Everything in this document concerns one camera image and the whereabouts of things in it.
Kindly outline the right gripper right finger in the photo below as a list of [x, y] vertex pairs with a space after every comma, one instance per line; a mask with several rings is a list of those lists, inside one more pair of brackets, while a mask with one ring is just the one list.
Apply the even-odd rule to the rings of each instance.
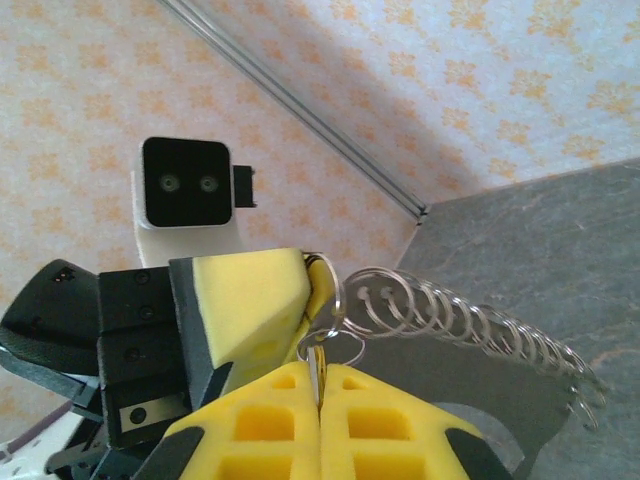
[[353, 367], [328, 366], [321, 480], [514, 480], [471, 423]]

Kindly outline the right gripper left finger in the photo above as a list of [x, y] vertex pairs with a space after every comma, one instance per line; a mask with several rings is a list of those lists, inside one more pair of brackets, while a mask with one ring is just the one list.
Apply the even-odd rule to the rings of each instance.
[[173, 423], [132, 480], [320, 480], [309, 366], [291, 362]]

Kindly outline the aluminium corner post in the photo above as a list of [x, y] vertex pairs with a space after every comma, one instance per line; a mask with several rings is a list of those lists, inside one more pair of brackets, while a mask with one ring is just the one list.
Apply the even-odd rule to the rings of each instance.
[[313, 131], [358, 169], [381, 191], [395, 201], [418, 225], [424, 222], [431, 206], [420, 200], [383, 164], [350, 138], [343, 130], [310, 108], [294, 90], [285, 85], [263, 62], [241, 46], [221, 25], [207, 15], [194, 0], [156, 0], [179, 21], [188, 26], [210, 48], [220, 53], [259, 88]]

